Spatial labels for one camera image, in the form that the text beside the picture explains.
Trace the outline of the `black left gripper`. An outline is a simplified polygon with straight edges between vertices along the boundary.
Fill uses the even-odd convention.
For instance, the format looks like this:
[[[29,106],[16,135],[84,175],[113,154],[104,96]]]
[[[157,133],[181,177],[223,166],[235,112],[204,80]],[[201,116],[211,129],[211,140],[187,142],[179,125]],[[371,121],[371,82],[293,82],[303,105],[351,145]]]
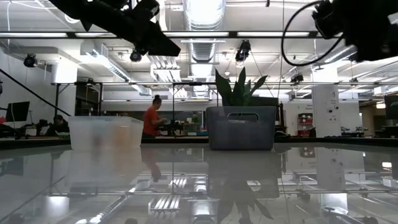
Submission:
[[[133,2],[102,1],[109,7],[103,29],[121,37],[142,39],[136,44],[136,49],[140,53],[178,56],[180,47],[162,32],[158,22],[152,22],[160,11],[160,4],[156,0],[142,0],[136,1],[136,5],[132,7]]]

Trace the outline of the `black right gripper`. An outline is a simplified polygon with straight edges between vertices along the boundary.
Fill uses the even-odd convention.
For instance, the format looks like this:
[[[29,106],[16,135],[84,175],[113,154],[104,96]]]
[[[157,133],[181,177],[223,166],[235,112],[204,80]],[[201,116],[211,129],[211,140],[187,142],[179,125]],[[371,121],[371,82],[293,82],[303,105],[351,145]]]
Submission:
[[[317,1],[312,17],[324,39],[342,33],[346,40],[355,39],[360,32],[367,4],[357,0]]]

